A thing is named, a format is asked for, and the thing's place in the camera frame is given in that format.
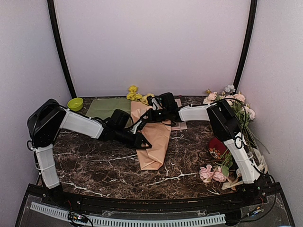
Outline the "bright yellow flower stem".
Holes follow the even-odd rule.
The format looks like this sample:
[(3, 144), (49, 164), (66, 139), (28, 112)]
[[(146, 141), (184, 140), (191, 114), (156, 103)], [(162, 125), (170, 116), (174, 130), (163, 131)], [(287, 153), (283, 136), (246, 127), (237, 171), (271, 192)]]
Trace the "bright yellow flower stem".
[(142, 95), (138, 93), (138, 87), (135, 85), (132, 85), (128, 88), (128, 94), (126, 95), (126, 99), (130, 101), (140, 101), (142, 99)]

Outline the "beige wrapping paper sheet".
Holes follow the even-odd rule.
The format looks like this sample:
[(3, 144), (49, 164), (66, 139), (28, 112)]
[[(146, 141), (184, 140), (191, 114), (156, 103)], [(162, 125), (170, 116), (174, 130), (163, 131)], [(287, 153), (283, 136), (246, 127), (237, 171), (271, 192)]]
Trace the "beige wrapping paper sheet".
[(168, 148), (171, 121), (147, 123), (141, 130), (143, 136), (151, 143), (149, 149), (138, 149), (137, 156), (141, 170), (158, 170), (164, 164)]

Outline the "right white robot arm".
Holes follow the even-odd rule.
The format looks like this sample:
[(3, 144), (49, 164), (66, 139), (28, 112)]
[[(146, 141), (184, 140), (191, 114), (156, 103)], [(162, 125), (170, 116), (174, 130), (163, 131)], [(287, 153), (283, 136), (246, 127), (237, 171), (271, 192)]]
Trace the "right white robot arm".
[(131, 127), (136, 133), (147, 123), (171, 120), (173, 122), (209, 121), (215, 137), (231, 152), (242, 175), (245, 184), (255, 183), (260, 172), (257, 169), (253, 155), (246, 145), (240, 122), (225, 99), (210, 105), (187, 105), (178, 107), (172, 93), (159, 96), (159, 100), (148, 98), (153, 108), (148, 109)]

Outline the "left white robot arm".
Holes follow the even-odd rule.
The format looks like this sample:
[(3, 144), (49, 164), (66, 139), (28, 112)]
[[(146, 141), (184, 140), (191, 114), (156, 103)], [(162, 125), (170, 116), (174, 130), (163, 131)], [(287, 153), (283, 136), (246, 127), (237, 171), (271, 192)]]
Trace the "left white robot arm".
[(91, 118), (61, 106), (56, 100), (49, 99), (28, 119), (27, 127), (31, 146), (35, 155), (37, 170), (47, 189), (48, 198), (56, 206), (63, 206), (67, 196), (57, 187), (60, 180), (53, 157), (53, 145), (61, 129), (77, 132), (100, 141), (115, 140), (131, 149), (148, 149), (151, 143), (135, 127), (127, 128), (130, 114), (116, 109), (105, 120)]

